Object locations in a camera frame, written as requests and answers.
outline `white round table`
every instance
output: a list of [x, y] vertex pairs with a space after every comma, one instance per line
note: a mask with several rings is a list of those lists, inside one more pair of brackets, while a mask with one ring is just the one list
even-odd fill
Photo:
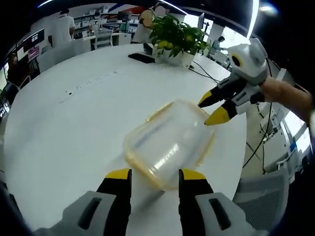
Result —
[[[122, 153], [125, 135], [148, 115], [177, 98], [197, 103], [216, 85], [180, 67], [127, 57], [142, 51], [142, 45], [125, 45], [79, 55], [45, 71], [17, 94], [4, 136], [5, 174], [33, 230], [53, 226], [64, 208], [96, 191], [110, 171], [108, 163]], [[217, 80], [229, 75], [205, 57], [196, 62]], [[211, 113], [220, 104], [205, 111]], [[217, 126], [209, 157], [197, 169], [215, 192], [230, 199], [245, 146], [243, 114]], [[127, 235], [180, 235], [178, 204], [178, 191], [171, 191], [142, 212], [133, 212]]]

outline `black phone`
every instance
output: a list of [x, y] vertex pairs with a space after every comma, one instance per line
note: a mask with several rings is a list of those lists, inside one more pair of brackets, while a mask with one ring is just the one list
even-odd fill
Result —
[[129, 58], [141, 61], [143, 63], [149, 64], [149, 63], [155, 63], [156, 60], [152, 57], [140, 54], [140, 53], [134, 53], [134, 54], [130, 54], [128, 55]]

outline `transparent plastic box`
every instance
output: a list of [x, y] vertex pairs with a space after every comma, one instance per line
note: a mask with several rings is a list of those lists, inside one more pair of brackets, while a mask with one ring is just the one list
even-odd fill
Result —
[[178, 170], [194, 170], [214, 140], [208, 114], [197, 105], [176, 100], [158, 110], [124, 139], [126, 162], [156, 190], [178, 187]]

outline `green leaves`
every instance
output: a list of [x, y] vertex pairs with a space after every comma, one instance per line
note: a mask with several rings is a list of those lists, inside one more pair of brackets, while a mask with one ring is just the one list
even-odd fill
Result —
[[166, 15], [162, 18], [154, 18], [150, 39], [153, 45], [160, 41], [167, 41], [172, 44], [170, 57], [175, 57], [180, 52], [188, 52], [194, 55], [201, 50], [203, 53], [206, 48], [210, 47], [209, 44], [203, 41], [203, 36], [200, 29], [191, 27], [184, 22], [180, 23], [172, 15]]

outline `white flower pot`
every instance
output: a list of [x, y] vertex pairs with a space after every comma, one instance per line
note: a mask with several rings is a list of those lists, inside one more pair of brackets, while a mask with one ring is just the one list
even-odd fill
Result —
[[171, 50], [164, 50], [163, 59], [168, 64], [171, 64], [171, 65], [174, 65], [174, 66], [181, 66], [183, 53], [182, 52], [178, 53], [176, 57], [173, 57], [173, 56], [169, 57], [170, 53], [171, 53]]
[[184, 52], [181, 61], [182, 68], [188, 70], [194, 58], [195, 55]]
[[163, 62], [163, 48], [158, 49], [158, 46], [154, 46], [152, 50], [152, 56], [156, 60], [156, 63], [162, 63]]

